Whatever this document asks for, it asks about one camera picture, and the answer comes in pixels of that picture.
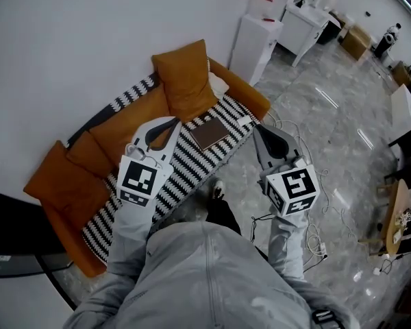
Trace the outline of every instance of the black and white striped blanket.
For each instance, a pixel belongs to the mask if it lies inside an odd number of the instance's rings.
[[[124,92],[87,122],[69,140],[68,146],[71,147],[84,130],[88,130],[106,121],[116,112],[122,110],[125,106],[157,86],[158,77],[154,73],[136,86],[133,86],[131,90]],[[237,120],[247,114],[254,122],[240,127]],[[222,121],[229,130],[230,135],[202,152],[190,136],[189,131],[213,117],[218,117]],[[248,138],[256,123],[258,123],[258,120],[245,106],[225,95],[206,113],[183,124],[171,160],[174,172],[156,197],[157,208],[153,216],[153,224],[158,225],[161,223],[222,164],[226,163],[236,149]],[[97,257],[106,263],[112,240],[114,213],[122,206],[122,203],[116,197],[116,177],[110,174],[104,182],[111,191],[111,196],[105,203],[105,206],[82,228],[82,236]]]

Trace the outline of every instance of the gray sweatshirt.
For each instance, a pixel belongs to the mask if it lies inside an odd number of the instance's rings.
[[[147,242],[152,213],[116,212],[107,274],[65,328],[319,328],[317,309],[346,329],[351,312],[303,278],[301,216],[271,224],[269,261],[229,228],[178,223]]]

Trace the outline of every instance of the person's sleeve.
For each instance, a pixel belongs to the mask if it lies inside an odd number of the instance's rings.
[[[306,301],[312,311],[331,310],[345,329],[359,329],[360,325],[351,311],[327,291],[322,291],[305,281],[303,275],[303,248],[301,242],[307,221],[304,215],[271,220],[268,262],[274,270]]]
[[[64,328],[105,328],[112,324],[145,265],[146,242],[154,210],[154,206],[137,210],[132,204],[123,204],[117,210],[107,273],[98,289],[76,308]]]

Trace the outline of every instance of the orange cushion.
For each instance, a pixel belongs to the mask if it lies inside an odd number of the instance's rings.
[[[107,178],[114,165],[104,154],[95,138],[84,132],[67,153],[67,158],[101,178]]]
[[[152,56],[155,70],[164,83],[169,110],[185,122],[216,105],[208,82],[204,39],[181,49]]]
[[[111,162],[118,167],[126,144],[131,142],[138,127],[152,119],[169,115],[163,85],[159,85],[106,122],[90,129],[90,133]]]
[[[66,158],[60,141],[50,149],[24,191],[46,201],[81,229],[105,204],[110,194],[105,184]]]

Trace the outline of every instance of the white pillow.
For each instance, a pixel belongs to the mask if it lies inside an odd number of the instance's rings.
[[[225,83],[220,77],[216,76],[212,72],[208,73],[208,81],[210,83],[210,86],[212,87],[214,96],[216,96],[220,100],[230,88],[227,83]]]

